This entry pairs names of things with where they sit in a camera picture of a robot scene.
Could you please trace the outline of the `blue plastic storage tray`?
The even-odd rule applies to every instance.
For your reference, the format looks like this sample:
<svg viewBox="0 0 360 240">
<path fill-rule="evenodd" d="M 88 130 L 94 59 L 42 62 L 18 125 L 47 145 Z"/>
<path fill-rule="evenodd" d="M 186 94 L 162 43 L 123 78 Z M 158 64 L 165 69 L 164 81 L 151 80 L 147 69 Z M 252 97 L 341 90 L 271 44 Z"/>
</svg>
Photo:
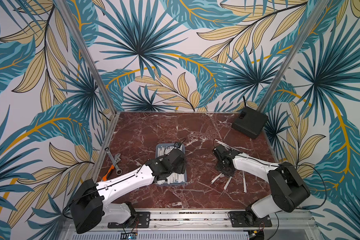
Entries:
<svg viewBox="0 0 360 240">
<path fill-rule="evenodd" d="M 156 146 L 156 157 L 158 157 L 158 148 L 159 147 L 167 147 L 168 154 L 174 147 L 175 143 L 166 143 L 166 144 L 158 144 Z M 177 186 L 182 185 L 187 182 L 187 171 L 185 169 L 183 174 L 172 173 L 170 176 L 167 177 L 167 180 L 161 180 L 156 182 L 158 186 Z"/>
</svg>

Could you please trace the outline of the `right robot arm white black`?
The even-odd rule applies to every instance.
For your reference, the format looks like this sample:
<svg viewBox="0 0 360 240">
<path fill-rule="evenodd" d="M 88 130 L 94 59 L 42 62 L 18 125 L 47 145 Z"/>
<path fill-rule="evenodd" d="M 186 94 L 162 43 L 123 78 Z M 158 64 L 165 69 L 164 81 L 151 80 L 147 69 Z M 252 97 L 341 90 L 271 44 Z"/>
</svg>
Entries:
<svg viewBox="0 0 360 240">
<path fill-rule="evenodd" d="M 291 213 L 311 195 L 296 167 L 288 162 L 269 163 L 223 145 L 216 146 L 213 153 L 217 158 L 216 170 L 224 176 L 232 177 L 235 171 L 243 171 L 269 184 L 271 194 L 245 211 L 250 224 L 279 211 Z"/>
</svg>

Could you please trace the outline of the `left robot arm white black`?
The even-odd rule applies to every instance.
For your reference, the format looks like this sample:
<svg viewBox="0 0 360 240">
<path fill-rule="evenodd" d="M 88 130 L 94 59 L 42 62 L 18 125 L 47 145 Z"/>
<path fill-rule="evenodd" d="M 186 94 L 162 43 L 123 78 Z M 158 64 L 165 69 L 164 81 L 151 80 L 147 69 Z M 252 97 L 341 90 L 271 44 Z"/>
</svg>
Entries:
<svg viewBox="0 0 360 240">
<path fill-rule="evenodd" d="M 136 189 L 164 181 L 173 173 L 183 174 L 185 170 L 185 153 L 172 149 L 120 177 L 97 183 L 92 179 L 84 181 L 68 204 L 76 233 L 86 233 L 100 223 L 133 224 L 137 213 L 132 205 L 113 202 Z"/>
</svg>

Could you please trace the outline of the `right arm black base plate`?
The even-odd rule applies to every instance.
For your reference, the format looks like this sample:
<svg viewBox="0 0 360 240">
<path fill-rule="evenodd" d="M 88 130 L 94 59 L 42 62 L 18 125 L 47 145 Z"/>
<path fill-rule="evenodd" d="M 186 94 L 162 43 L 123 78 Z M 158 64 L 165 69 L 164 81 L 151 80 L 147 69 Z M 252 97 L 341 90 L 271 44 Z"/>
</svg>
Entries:
<svg viewBox="0 0 360 240">
<path fill-rule="evenodd" d="M 272 221 L 269 216 L 258 218 L 250 211 L 230 211 L 228 218 L 233 228 L 268 228 L 272 227 Z"/>
</svg>

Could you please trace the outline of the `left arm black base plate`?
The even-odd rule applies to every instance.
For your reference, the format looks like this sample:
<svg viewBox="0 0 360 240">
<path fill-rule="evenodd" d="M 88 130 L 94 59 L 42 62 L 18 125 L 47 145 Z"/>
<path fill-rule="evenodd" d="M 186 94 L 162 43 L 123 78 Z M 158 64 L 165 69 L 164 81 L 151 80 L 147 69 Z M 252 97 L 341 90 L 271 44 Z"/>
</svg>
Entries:
<svg viewBox="0 0 360 240">
<path fill-rule="evenodd" d="M 137 212 L 123 224 L 108 223 L 108 229 L 147 229 L 150 225 L 150 212 Z"/>
</svg>

